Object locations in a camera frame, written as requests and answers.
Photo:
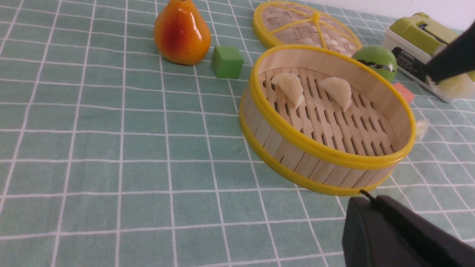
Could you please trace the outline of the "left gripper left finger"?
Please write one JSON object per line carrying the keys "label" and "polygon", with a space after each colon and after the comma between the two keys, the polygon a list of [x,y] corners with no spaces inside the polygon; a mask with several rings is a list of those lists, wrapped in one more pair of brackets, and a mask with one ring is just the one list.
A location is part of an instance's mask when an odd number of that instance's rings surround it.
{"label": "left gripper left finger", "polygon": [[347,267],[419,267],[419,259],[363,197],[349,199],[342,247]]}

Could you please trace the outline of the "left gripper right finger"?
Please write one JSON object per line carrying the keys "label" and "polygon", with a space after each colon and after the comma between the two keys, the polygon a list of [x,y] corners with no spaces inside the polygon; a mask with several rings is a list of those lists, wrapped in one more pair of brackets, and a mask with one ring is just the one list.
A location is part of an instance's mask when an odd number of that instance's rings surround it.
{"label": "left gripper right finger", "polygon": [[397,233],[431,267],[473,267],[474,248],[385,195],[373,198]]}

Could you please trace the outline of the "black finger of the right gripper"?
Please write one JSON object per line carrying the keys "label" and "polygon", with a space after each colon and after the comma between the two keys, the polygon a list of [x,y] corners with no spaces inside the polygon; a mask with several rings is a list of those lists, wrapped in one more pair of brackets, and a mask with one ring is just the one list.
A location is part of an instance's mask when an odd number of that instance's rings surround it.
{"label": "black finger of the right gripper", "polygon": [[475,69],[475,24],[457,37],[425,66],[426,74],[435,83]]}

